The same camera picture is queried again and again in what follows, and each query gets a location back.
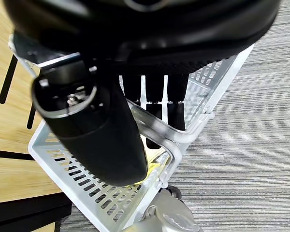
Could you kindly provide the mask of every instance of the black cylindrical handle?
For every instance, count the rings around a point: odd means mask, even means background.
[[[32,88],[35,108],[62,144],[89,171],[114,186],[130,185],[146,178],[144,146],[118,80],[98,83],[90,102],[52,113],[42,109],[43,90],[36,89],[38,85],[39,78]]]

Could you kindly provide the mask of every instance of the black plastic part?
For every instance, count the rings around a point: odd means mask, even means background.
[[[148,102],[162,101],[163,84],[163,75],[146,75],[146,100]]]
[[[28,217],[32,214],[71,204],[70,199],[64,193],[3,202],[0,203],[0,222]]]
[[[189,75],[168,76],[168,101],[182,102],[185,99]]]
[[[34,121],[34,116],[35,116],[35,108],[33,104],[31,105],[28,121],[27,121],[27,129],[30,130],[32,129],[33,121]]]
[[[95,176],[113,186],[142,181],[147,175],[147,160],[136,122],[119,84],[110,91],[110,113],[99,128],[77,137],[58,137],[63,145]],[[73,115],[73,122],[87,116]]]
[[[36,78],[32,85],[37,111],[43,109],[42,102],[46,107],[51,104],[51,97],[45,102],[48,92],[39,87],[39,80],[47,77]],[[52,118],[39,113],[62,144],[99,179],[113,186],[142,181],[148,169],[145,150],[118,77],[100,73],[91,79],[97,81],[97,92],[80,110],[68,107],[65,115]]]
[[[71,214],[71,204],[0,222],[0,232],[30,232]]]
[[[184,104],[182,102],[168,103],[168,124],[175,129],[184,131]]]
[[[141,76],[124,75],[122,77],[124,84],[125,96],[130,101],[140,104],[141,98]]]
[[[17,160],[34,160],[34,158],[29,154],[8,152],[8,151],[0,151],[0,158],[9,158],[9,159],[17,159]]]
[[[0,93],[0,103],[1,104],[5,104],[6,98],[8,97],[8,93],[9,93],[9,89],[10,89],[10,86],[12,83],[12,79],[14,76],[16,65],[17,65],[17,58],[13,55],[11,62],[10,62],[9,69],[8,69],[6,76],[5,76],[5,79],[4,79],[1,93]]]
[[[162,119],[162,105],[161,104],[147,104],[146,110],[159,119]],[[146,145],[150,149],[159,149],[160,146],[155,142],[146,139]]]
[[[73,0],[71,7],[65,1],[4,2],[16,29],[47,47],[99,54],[119,75],[170,75],[189,74],[255,43],[281,0],[178,0],[150,13],[123,0]]]

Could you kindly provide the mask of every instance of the white plastic basket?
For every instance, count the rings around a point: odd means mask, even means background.
[[[186,131],[170,127],[163,122],[164,119],[157,119],[129,102],[140,133],[165,149],[157,159],[161,166],[141,185],[113,187],[99,180],[62,146],[45,122],[40,124],[31,139],[29,152],[98,230],[119,232],[138,220],[159,189],[168,186],[168,180],[179,165],[182,153],[200,134],[208,120],[214,117],[213,108],[252,48],[253,46],[218,64],[207,65],[190,75],[184,100]],[[21,61],[30,71],[30,66]]]

